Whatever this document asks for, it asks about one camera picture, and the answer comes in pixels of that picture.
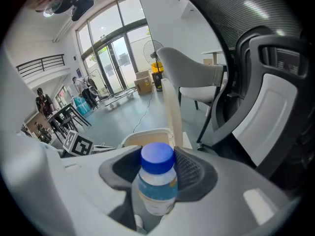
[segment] office chair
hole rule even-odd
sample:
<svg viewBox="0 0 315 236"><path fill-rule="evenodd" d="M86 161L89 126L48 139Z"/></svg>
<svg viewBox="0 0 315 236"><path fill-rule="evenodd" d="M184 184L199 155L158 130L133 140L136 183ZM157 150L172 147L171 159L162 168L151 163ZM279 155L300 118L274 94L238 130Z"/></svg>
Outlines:
<svg viewBox="0 0 315 236"><path fill-rule="evenodd" d="M213 28L228 69L213 103L212 148L283 189L298 187L315 134L315 75L299 20L283 0L190 2Z"/></svg>
<svg viewBox="0 0 315 236"><path fill-rule="evenodd" d="M179 102L184 95L195 101L196 109L198 109L197 101L208 105L206 120L197 139L197 143L200 144L211 119L212 103L220 92L224 73L223 66L195 62L170 47L158 49L157 55L163 64L167 78L173 85L179 87Z"/></svg>

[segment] plastic bottle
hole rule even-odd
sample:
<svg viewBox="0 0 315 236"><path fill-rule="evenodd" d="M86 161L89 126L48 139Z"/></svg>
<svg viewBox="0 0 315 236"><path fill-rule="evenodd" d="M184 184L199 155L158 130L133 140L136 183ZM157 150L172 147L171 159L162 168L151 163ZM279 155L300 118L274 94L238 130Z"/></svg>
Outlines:
<svg viewBox="0 0 315 236"><path fill-rule="evenodd" d="M138 190L147 211L163 216L169 213L177 194L174 151L165 143L150 143L141 150Z"/></svg>

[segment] person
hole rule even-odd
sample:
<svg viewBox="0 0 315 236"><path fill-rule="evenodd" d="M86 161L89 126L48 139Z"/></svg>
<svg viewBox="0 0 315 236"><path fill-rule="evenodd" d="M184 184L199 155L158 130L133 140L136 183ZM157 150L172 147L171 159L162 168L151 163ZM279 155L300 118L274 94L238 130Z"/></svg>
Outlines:
<svg viewBox="0 0 315 236"><path fill-rule="evenodd" d="M38 94L38 97L36 98L37 109L43 116L46 117L46 119L48 119L48 117L53 114L54 110L53 102L48 95L43 94L43 90L41 88L37 89L37 94ZM54 118L59 123L63 122L60 116L56 116ZM55 130L57 130L57 127L53 122L51 122L50 125ZM69 125L67 123L64 125L64 127L69 129Z"/></svg>
<svg viewBox="0 0 315 236"><path fill-rule="evenodd" d="M99 108L99 105L92 96L88 86L83 83L83 79L73 77L72 80L79 91L79 97L83 96L83 98L85 99L85 101L87 102L91 109L95 110L96 108Z"/></svg>

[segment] white plastic chair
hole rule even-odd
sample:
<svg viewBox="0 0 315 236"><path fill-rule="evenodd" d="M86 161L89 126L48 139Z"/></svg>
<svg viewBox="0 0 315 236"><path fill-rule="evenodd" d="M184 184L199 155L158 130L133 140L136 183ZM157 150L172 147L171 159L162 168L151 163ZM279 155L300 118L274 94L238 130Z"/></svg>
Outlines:
<svg viewBox="0 0 315 236"><path fill-rule="evenodd" d="M166 77L173 85L179 87L180 103L181 95L184 95L195 101L196 109L198 109L198 101L208 105L207 117L197 139L197 143L201 143L201 138L211 119L212 103L220 92L223 66L198 63L170 47L158 49L157 55L163 64Z"/></svg>

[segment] cable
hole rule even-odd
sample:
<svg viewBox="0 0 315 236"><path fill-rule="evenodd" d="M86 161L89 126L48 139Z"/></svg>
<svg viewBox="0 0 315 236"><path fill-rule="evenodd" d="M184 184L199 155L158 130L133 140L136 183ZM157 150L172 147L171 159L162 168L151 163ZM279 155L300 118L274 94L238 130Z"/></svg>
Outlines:
<svg viewBox="0 0 315 236"><path fill-rule="evenodd" d="M132 133L134 133L134 131L136 130L137 126L140 125L142 118L147 114L147 110L148 110L148 108L149 108L149 106L150 106L150 101L151 101L152 97L153 97L153 88L152 88L151 98L150 98L150 100L149 100L149 105L147 106L146 111L145 111L144 115L141 117L139 123L138 123L138 124L135 126L135 128L133 129L133 132L132 132Z"/></svg>

